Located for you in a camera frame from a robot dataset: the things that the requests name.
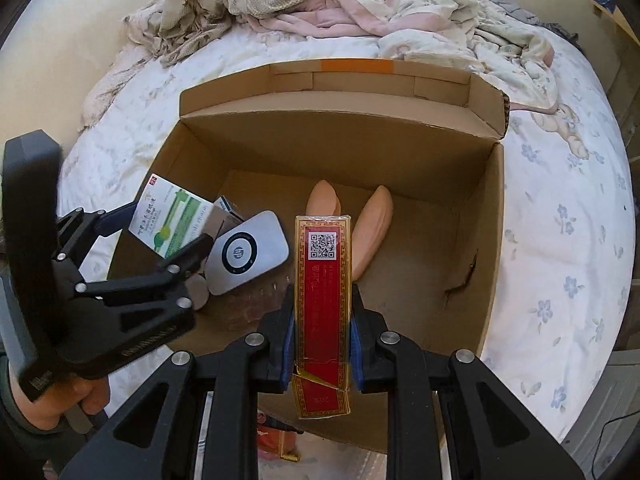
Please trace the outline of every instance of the red and gold box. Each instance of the red and gold box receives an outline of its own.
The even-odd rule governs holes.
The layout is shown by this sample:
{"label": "red and gold box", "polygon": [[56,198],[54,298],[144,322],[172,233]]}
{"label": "red and gold box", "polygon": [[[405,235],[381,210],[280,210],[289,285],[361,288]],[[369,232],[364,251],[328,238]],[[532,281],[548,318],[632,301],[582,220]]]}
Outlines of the red and gold box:
{"label": "red and gold box", "polygon": [[296,367],[300,418],[350,412],[351,218],[296,217]]}

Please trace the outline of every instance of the cardboard box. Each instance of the cardboard box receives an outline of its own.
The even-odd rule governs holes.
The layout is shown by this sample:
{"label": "cardboard box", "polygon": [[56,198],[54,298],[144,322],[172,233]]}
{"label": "cardboard box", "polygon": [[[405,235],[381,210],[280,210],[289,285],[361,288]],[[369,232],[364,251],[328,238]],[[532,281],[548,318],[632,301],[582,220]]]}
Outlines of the cardboard box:
{"label": "cardboard box", "polygon": [[[508,101],[462,70],[391,60],[323,59],[245,70],[184,91],[180,119],[152,164],[155,173],[214,200],[224,194],[248,218],[275,211],[293,247],[294,220],[313,186],[335,186],[355,222],[384,184],[394,217],[358,280],[366,308],[423,348],[480,353],[494,302],[502,240],[503,150]],[[150,270],[157,255],[120,236],[110,275]],[[257,280],[265,286],[292,262]],[[224,296],[196,313],[196,329],[172,344],[222,350]],[[351,413],[299,420],[291,388],[260,408],[332,440],[386,448],[386,395],[350,391]]]}
{"label": "cardboard box", "polygon": [[298,416],[348,415],[351,218],[298,216],[294,236]]}
{"label": "cardboard box", "polygon": [[216,239],[242,222],[226,197],[211,203],[152,174],[138,201],[129,232],[167,258],[202,233]]}

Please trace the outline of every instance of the green stripe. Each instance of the green stripe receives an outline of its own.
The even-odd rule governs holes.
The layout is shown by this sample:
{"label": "green stripe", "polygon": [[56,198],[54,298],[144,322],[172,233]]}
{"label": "green stripe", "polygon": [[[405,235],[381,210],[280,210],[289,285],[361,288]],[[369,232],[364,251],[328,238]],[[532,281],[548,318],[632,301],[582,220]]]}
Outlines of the green stripe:
{"label": "green stripe", "polygon": [[171,256],[175,252],[179,251],[180,248],[182,248],[184,237],[187,234],[187,230],[189,229],[191,221],[196,215],[199,206],[200,200],[196,200],[195,198],[189,199],[186,206],[184,207],[182,215],[180,216],[180,220],[178,220],[178,225],[175,227],[174,236],[171,238],[169,246],[166,248],[165,257]]}

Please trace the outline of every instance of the bed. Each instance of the bed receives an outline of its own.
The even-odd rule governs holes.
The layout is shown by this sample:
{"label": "bed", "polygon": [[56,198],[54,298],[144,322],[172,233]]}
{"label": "bed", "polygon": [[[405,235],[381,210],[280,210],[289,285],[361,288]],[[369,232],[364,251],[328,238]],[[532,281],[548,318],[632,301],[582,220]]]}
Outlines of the bed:
{"label": "bed", "polygon": [[[67,157],[61,213],[113,209],[133,199],[190,86],[262,64],[320,57],[379,57],[380,38],[306,38],[234,24],[167,68],[143,64]],[[538,28],[555,51],[554,113],[512,110],[505,149],[504,237],[494,308],[481,359],[556,439],[593,391],[626,308],[636,208],[620,130],[587,59]],[[87,280],[106,276],[116,237],[99,240]],[[169,355],[159,349],[111,377],[112,412]],[[262,477],[383,478],[384,457],[311,435],[298,465],[260,463]]]}

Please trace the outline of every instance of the teddy bear print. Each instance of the teddy bear print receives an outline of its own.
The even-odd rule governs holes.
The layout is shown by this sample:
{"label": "teddy bear print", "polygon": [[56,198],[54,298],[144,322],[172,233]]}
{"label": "teddy bear print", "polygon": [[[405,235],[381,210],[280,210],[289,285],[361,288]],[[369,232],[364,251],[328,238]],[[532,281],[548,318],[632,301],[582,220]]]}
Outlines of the teddy bear print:
{"label": "teddy bear print", "polygon": [[569,150],[578,158],[589,158],[589,150],[582,142],[577,124],[580,119],[569,105],[561,104],[554,115],[543,115],[532,112],[531,117],[546,132],[560,134],[569,145]]}

